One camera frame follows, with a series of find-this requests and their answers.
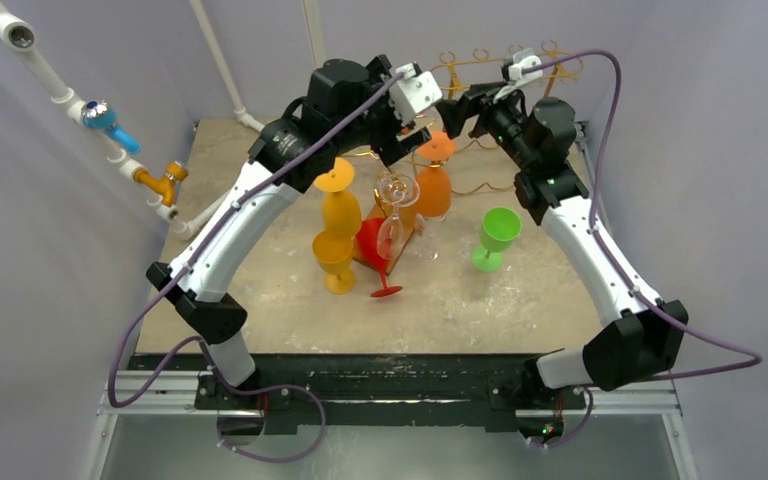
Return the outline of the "clear wine glass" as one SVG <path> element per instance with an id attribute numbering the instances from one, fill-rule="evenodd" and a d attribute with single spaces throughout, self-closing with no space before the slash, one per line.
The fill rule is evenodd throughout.
<path id="1" fill-rule="evenodd" d="M 433 261 L 439 256 L 436 232 L 439 230 L 438 225 L 445 219 L 444 215 L 436 217 L 428 217 L 424 215 L 417 215 L 415 224 L 415 256 L 423 261 Z"/>
<path id="2" fill-rule="evenodd" d="M 390 261 L 398 257 L 408 239 L 402 213 L 418 200 L 420 190 L 413 177 L 385 172 L 378 177 L 376 192 L 385 215 L 378 235 L 378 253 Z"/>

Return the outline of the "orange goblet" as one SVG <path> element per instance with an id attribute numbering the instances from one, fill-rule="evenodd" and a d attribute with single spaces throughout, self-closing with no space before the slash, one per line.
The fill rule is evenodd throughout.
<path id="1" fill-rule="evenodd" d="M 419 198 L 414 204 L 416 212 L 425 218 L 445 216 L 452 204 L 452 184 L 445 163 L 455 153 L 455 143 L 443 131 L 433 131 L 431 139 L 416 153 L 428 161 L 416 175 Z"/>

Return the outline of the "gold scroll wine glass rack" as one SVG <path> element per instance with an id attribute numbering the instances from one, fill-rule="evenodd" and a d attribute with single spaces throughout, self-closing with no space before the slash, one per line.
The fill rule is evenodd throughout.
<path id="1" fill-rule="evenodd" d="M 374 246 L 387 261 L 385 271 L 390 273 L 409 242 L 421 232 L 414 209 L 420 198 L 420 187 L 414 174 L 381 166 L 375 175 L 372 190 L 375 206 L 367 217 L 382 218 L 386 226 L 386 232 L 376 234 Z"/>

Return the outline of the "yellow goblet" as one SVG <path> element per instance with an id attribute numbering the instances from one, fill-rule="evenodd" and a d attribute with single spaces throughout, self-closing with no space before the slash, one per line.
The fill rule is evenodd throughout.
<path id="1" fill-rule="evenodd" d="M 355 178 L 355 169 L 342 157 L 334 159 L 331 170 L 316 177 L 313 185 L 325 196 L 321 213 L 324 230 L 336 237 L 353 238 L 362 225 L 357 198 L 349 190 Z"/>
<path id="2" fill-rule="evenodd" d="M 327 231 L 317 234 L 312 242 L 312 252 L 319 267 L 324 271 L 324 284 L 332 294 L 350 292 L 356 282 L 351 269 L 354 244 L 350 237 L 338 236 Z"/>

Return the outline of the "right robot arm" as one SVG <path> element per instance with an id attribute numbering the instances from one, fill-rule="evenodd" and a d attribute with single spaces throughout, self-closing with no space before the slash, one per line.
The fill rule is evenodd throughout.
<path id="1" fill-rule="evenodd" d="M 611 391 L 670 370 L 684 337 L 688 313 L 665 301 L 640 278 L 606 231 L 587 188 L 567 160 L 577 131 L 575 111 L 555 97 L 520 111 L 519 94 L 500 95 L 499 82 L 470 87 L 436 109 L 446 133 L 489 135 L 517 165 L 514 188 L 520 205 L 556 242 L 591 296 L 602 325 L 589 342 L 527 362 L 524 399 L 544 407 L 562 387 L 596 386 Z"/>

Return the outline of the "green goblet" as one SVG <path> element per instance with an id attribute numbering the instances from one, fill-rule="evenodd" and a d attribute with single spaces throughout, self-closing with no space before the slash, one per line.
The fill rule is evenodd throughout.
<path id="1" fill-rule="evenodd" d="M 482 272 L 494 272 L 502 265 L 502 253 L 519 237 L 522 221 L 506 207 L 494 207 L 483 216 L 479 231 L 480 244 L 471 253 L 471 262 Z"/>

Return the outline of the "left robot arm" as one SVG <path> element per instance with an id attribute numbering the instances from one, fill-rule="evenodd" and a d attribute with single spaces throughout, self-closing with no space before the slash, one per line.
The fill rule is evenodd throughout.
<path id="1" fill-rule="evenodd" d="M 311 73 L 305 95 L 262 128 L 192 243 L 171 262 L 148 268 L 149 282 L 199 335 L 223 378 L 219 395 L 232 408 L 247 408 L 258 395 L 255 361 L 242 334 L 247 312 L 228 292 L 246 256 L 337 157 L 367 146 L 392 165 L 429 140 L 415 119 L 442 97 L 434 75 L 416 63 L 393 68 L 385 55 L 367 64 L 326 61 Z"/>

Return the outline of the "red goblet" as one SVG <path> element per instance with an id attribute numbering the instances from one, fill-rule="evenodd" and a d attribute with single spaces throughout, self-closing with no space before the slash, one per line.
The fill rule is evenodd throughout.
<path id="1" fill-rule="evenodd" d="M 388 260 L 378 253 L 378 235 L 384 222 L 382 217 L 372 217 L 362 221 L 361 228 L 355 239 L 366 263 L 375 270 L 380 277 L 382 287 L 370 294 L 373 298 L 381 298 L 400 292 L 403 287 L 389 286 L 387 283 Z"/>

